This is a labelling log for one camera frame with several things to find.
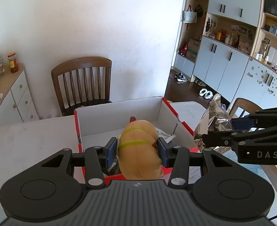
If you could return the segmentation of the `white seafood snack packet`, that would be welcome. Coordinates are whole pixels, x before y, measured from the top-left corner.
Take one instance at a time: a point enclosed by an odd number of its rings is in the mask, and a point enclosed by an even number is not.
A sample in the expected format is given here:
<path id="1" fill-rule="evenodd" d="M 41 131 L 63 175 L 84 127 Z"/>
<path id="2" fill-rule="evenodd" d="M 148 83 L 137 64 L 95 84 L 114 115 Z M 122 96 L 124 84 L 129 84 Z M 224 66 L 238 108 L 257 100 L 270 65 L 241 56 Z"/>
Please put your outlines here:
<path id="1" fill-rule="evenodd" d="M 176 136 L 174 134 L 168 134 L 161 129 L 155 128 L 157 137 L 163 138 L 166 143 L 170 143 Z"/>

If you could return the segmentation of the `silver foil snack bag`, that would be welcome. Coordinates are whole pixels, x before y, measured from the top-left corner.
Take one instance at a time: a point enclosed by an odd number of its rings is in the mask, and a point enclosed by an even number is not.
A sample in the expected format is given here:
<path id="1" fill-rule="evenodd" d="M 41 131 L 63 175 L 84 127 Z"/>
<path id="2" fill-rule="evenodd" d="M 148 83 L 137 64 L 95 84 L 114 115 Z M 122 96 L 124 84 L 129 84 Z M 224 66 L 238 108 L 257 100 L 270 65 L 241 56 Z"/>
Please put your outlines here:
<path id="1" fill-rule="evenodd" d="M 221 95 L 215 94 L 194 130 L 194 143 L 200 152 L 205 148 L 203 136 L 210 131 L 231 131 L 231 117 L 221 106 Z"/>

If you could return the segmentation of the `yellow plush toy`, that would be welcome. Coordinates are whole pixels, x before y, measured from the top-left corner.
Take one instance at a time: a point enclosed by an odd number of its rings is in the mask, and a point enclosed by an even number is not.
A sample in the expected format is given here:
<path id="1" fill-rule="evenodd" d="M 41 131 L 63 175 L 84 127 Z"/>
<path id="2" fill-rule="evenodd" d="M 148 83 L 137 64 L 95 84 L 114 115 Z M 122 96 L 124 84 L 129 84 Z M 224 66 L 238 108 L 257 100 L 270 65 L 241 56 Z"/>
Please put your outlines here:
<path id="1" fill-rule="evenodd" d="M 164 175 L 157 151 L 155 126 L 146 120 L 130 118 L 119 136 L 117 158 L 127 180 L 156 180 Z"/>

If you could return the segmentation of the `brown wooden chair right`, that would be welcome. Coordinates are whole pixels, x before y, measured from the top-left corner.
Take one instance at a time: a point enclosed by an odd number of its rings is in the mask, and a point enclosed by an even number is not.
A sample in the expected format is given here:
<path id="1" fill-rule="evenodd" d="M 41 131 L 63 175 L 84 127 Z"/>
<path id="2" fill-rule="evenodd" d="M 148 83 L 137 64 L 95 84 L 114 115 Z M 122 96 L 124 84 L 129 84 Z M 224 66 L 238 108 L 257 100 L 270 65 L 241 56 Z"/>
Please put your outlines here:
<path id="1" fill-rule="evenodd" d="M 262 110 L 262 108 L 254 102 L 239 97 L 231 102 L 228 114 L 231 118 L 241 118 L 248 114 L 254 114 L 260 110 Z"/>

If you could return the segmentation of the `brown wooden chair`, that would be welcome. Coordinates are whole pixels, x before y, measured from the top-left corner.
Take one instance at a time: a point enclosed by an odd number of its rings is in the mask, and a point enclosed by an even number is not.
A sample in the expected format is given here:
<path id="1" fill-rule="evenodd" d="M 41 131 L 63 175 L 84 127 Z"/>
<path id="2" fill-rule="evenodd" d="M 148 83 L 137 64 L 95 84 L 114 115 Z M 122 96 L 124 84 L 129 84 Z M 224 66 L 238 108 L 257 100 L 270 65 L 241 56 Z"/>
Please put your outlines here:
<path id="1" fill-rule="evenodd" d="M 241 118 L 248 114 L 254 114 L 260 110 L 262 110 L 262 108 L 254 102 L 239 97 L 231 102 L 228 114 L 231 118 Z"/>
<path id="2" fill-rule="evenodd" d="M 51 70 L 62 116 L 79 107 L 110 103 L 112 61 L 103 57 L 82 57 L 65 61 Z"/>

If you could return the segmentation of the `red cardboard box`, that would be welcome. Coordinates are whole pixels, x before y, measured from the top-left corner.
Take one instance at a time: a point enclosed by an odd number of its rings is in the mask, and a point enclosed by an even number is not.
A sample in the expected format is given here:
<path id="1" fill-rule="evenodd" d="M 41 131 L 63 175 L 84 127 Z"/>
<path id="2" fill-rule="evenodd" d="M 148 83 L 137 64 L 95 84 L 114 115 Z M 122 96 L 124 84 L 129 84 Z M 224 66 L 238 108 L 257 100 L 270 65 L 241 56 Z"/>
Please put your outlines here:
<path id="1" fill-rule="evenodd" d="M 170 173 L 159 157 L 160 137 L 172 145 L 197 152 L 194 128 L 204 108 L 195 102 L 169 103 L 163 97 L 149 97 L 74 111 L 79 151 L 105 146 L 116 137 L 113 156 L 127 180 L 154 180 Z"/>

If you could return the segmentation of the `white slippers pair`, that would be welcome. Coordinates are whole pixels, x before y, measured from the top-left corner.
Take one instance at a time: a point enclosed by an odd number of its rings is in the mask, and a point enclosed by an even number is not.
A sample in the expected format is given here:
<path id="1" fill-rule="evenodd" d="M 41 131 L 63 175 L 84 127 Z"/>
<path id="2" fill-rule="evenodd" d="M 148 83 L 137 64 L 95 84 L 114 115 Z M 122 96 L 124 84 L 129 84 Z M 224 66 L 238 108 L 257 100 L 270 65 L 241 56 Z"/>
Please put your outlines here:
<path id="1" fill-rule="evenodd" d="M 199 91 L 199 95 L 201 97 L 204 97 L 205 99 L 212 99 L 213 98 L 213 93 L 210 90 L 207 90 L 206 88 L 202 88 Z"/>

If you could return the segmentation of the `dark sneakers pair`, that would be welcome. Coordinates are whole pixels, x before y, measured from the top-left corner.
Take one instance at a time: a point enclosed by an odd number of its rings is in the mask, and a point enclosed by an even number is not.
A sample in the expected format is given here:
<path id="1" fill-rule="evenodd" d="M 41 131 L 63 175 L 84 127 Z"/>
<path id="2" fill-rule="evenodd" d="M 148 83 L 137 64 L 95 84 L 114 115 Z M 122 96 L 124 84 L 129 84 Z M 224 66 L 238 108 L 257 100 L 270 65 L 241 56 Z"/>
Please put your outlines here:
<path id="1" fill-rule="evenodd" d="M 176 73 L 174 77 L 178 82 L 188 82 L 188 78 L 182 72 Z"/>

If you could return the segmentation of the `brown wooden chair back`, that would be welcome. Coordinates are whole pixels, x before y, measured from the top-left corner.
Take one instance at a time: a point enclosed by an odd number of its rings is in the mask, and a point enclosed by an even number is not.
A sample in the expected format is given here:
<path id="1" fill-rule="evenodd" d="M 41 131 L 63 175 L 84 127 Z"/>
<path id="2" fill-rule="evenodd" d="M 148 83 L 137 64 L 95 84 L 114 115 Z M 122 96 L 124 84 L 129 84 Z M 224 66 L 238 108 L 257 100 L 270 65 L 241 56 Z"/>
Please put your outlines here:
<path id="1" fill-rule="evenodd" d="M 51 70 L 62 116 L 79 107 L 110 103 L 112 61 L 103 57 L 82 57 L 65 61 Z"/>

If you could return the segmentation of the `white drawer sideboard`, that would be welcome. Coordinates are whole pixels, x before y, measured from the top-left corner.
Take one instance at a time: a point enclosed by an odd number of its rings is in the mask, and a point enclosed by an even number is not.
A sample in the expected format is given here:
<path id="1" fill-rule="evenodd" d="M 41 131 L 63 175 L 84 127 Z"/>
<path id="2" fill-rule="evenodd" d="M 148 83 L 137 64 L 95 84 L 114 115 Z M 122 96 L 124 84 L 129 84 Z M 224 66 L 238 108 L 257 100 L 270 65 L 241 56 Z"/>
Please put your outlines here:
<path id="1" fill-rule="evenodd" d="M 30 93 L 25 66 L 12 73 L 9 68 L 0 76 L 0 127 L 39 120 Z"/>

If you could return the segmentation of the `hanging tote bag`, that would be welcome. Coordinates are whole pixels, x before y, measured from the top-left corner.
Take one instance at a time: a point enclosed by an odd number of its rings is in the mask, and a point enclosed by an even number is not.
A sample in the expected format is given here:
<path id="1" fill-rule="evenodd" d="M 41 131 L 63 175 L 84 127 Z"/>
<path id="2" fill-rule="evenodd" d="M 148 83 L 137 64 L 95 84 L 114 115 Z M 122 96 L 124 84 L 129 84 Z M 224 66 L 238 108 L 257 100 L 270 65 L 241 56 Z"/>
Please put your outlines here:
<path id="1" fill-rule="evenodd" d="M 194 24 L 197 22 L 197 12 L 194 12 L 190 5 L 187 10 L 182 12 L 182 22 L 185 24 Z"/>

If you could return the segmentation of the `sauce jar red lid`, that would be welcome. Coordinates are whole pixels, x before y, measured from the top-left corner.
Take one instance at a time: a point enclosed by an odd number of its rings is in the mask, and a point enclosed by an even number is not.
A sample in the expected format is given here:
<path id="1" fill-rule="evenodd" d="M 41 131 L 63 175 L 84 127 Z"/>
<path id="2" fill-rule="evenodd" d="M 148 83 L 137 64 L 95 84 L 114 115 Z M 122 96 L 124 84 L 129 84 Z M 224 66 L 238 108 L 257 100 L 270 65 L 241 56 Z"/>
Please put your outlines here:
<path id="1" fill-rule="evenodd" d="M 11 53 L 7 57 L 11 73 L 16 73 L 19 70 L 16 53 Z"/>

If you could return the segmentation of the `grey wall cabinet unit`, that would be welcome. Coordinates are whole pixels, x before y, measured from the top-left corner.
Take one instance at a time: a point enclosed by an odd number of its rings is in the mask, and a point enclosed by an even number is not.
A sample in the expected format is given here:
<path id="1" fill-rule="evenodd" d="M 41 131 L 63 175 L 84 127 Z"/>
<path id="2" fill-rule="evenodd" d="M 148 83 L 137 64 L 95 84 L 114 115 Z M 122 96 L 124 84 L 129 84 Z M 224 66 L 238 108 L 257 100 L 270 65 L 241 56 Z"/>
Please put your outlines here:
<path id="1" fill-rule="evenodd" d="M 184 0 L 197 22 L 179 27 L 173 63 L 231 104 L 277 107 L 277 0 Z"/>

